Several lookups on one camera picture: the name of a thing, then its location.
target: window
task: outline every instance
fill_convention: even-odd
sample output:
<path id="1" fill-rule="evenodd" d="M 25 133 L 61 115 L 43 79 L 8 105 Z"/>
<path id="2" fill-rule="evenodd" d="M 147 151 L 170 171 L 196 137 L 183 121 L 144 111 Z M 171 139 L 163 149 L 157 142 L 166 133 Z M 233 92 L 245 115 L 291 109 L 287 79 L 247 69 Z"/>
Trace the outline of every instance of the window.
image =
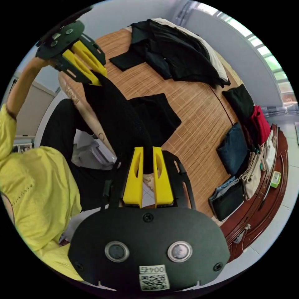
<path id="1" fill-rule="evenodd" d="M 249 29 L 247 29 L 237 20 L 233 19 L 232 17 L 214 7 L 211 7 L 204 3 L 199 3 L 196 6 L 196 9 L 199 9 L 211 16 L 221 19 L 222 21 L 226 22 L 230 26 L 234 27 L 237 31 L 239 31 L 251 43 L 251 45 L 255 48 L 255 51 L 265 59 L 265 62 L 273 71 L 274 77 L 277 80 L 277 84 L 281 92 L 281 98 L 284 105 L 289 106 L 297 103 L 294 91 L 290 82 L 288 81 L 287 75 L 282 70 L 277 59 L 272 55 L 270 50 L 263 44 L 263 42 L 259 38 L 257 38 Z"/>
<path id="2" fill-rule="evenodd" d="M 200 3 L 197 8 L 203 12 L 206 12 L 208 14 L 210 14 L 211 16 L 213 16 L 217 11 L 218 9 L 212 7 L 212 6 L 209 6 L 209 5 L 206 5 L 204 3 Z"/>
<path id="3" fill-rule="evenodd" d="M 262 56 L 266 56 L 266 55 L 271 54 L 270 50 L 266 46 L 258 48 L 258 51 L 260 52 L 260 54 Z"/>
<path id="4" fill-rule="evenodd" d="M 227 21 L 231 20 L 232 17 L 230 17 L 230 16 L 228 16 L 228 15 L 226 15 L 226 14 L 223 14 L 223 15 L 220 17 L 220 19 L 222 19 L 224 22 L 227 22 Z"/>
<path id="5" fill-rule="evenodd" d="M 284 71 L 276 72 L 276 73 L 274 73 L 274 76 L 275 76 L 276 80 L 287 79 L 287 75 L 285 74 Z"/>
<path id="6" fill-rule="evenodd" d="M 275 71 L 276 69 L 281 69 L 280 64 L 274 56 L 267 57 L 265 58 L 265 60 L 272 71 Z"/>
<path id="7" fill-rule="evenodd" d="M 254 47 L 262 44 L 262 41 L 259 38 L 257 38 L 256 36 L 253 36 L 253 37 L 249 38 L 248 40 L 252 43 L 252 45 Z"/>
<path id="8" fill-rule="evenodd" d="M 290 82 L 279 83 L 278 86 L 279 86 L 281 93 L 292 93 L 293 92 L 293 88 L 292 88 Z"/>
<path id="9" fill-rule="evenodd" d="M 252 34 L 252 32 L 249 29 L 247 29 L 245 26 L 243 26 L 241 23 L 239 23 L 237 20 L 233 18 L 231 18 L 226 22 L 229 23 L 231 26 L 233 26 L 235 29 L 237 29 L 245 37 Z"/>
<path id="10" fill-rule="evenodd" d="M 293 93 L 283 94 L 282 95 L 282 101 L 285 104 L 296 104 L 297 103 L 297 100 L 296 100 L 295 95 Z"/>

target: bamboo mat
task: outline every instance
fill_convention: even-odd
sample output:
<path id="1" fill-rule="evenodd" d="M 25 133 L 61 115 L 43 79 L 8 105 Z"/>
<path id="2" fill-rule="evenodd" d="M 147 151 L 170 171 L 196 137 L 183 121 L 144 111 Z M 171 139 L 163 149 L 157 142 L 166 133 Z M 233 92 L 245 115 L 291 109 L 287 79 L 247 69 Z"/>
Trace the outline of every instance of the bamboo mat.
<path id="1" fill-rule="evenodd" d="M 131 33 L 126 29 L 105 35 L 96 42 L 106 54 L 105 67 L 108 78 L 126 99 L 165 93 L 182 124 L 162 149 L 179 157 L 190 178 L 197 210 L 212 217 L 208 198 L 217 186 L 229 178 L 216 148 L 232 124 L 237 121 L 234 112 L 222 96 L 222 89 L 213 90 L 207 84 L 198 82 L 164 80 L 146 63 L 122 72 L 110 63 L 109 58 L 128 50 Z M 80 83 L 74 82 L 64 73 L 60 73 L 59 76 L 63 77 L 81 101 L 86 101 Z M 237 86 L 229 72 L 228 76 L 232 85 L 226 89 Z M 145 178 L 145 181 L 150 185 L 152 177 Z"/>

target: black border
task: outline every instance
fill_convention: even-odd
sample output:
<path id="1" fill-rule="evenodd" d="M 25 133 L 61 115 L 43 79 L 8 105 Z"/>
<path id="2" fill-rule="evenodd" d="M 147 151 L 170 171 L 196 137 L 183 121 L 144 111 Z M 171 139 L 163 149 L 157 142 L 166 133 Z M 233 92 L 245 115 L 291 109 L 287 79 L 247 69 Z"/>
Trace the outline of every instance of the black border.
<path id="1" fill-rule="evenodd" d="M 297 79 L 297 10 L 292 7 L 291 1 L 281 3 L 263 3 L 261 1 L 227 2 L 205 0 L 204 3 L 218 8 L 232 16 L 250 29 L 271 50 L 287 74 L 295 94 L 299 95 Z M 1 18 L 1 46 L 2 46 L 2 75 L 1 92 L 4 94 L 7 85 L 22 61 L 24 55 L 50 28 L 69 15 L 96 1 L 31 1 L 9 2 L 2 8 Z M 269 251 L 252 267 L 241 275 L 233 277 L 224 283 L 196 291 L 178 292 L 161 298 L 196 298 L 211 292 L 210 297 L 219 296 L 266 296 L 286 292 L 286 295 L 296 288 L 297 251 L 296 251 L 296 222 L 295 216 L 298 203 L 287 222 L 283 232 Z M 29 295 L 33 297 L 74 296 L 74 297 L 103 297 L 120 298 L 117 292 L 98 290 L 80 284 L 80 289 L 73 287 L 69 279 L 61 279 L 44 265 L 24 244 L 16 232 L 3 203 L 1 213 L 1 240 L 2 255 L 1 269 L 3 270 L 2 291 L 8 296 Z M 157 298 L 148 294 L 148 298 Z"/>

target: black shirt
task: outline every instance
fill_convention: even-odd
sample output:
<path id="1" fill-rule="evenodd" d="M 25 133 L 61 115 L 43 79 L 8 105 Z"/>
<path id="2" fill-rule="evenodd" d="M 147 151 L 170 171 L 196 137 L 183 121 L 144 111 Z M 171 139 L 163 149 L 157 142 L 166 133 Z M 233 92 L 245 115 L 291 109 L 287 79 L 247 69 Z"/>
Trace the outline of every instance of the black shirt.
<path id="1" fill-rule="evenodd" d="M 146 62 L 163 79 L 204 82 L 212 87 L 230 84 L 219 77 L 208 51 L 196 38 L 151 19 L 131 26 L 128 52 L 110 59 L 122 71 Z"/>

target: red garment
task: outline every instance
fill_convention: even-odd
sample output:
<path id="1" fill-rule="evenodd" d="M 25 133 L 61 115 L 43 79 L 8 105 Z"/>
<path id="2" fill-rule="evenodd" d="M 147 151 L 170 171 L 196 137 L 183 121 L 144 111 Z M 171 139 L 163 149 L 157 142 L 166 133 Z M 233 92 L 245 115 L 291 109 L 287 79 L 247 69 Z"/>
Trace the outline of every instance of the red garment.
<path id="1" fill-rule="evenodd" d="M 268 139 L 271 129 L 260 106 L 254 106 L 253 114 L 250 119 L 258 130 L 259 145 L 262 145 Z"/>

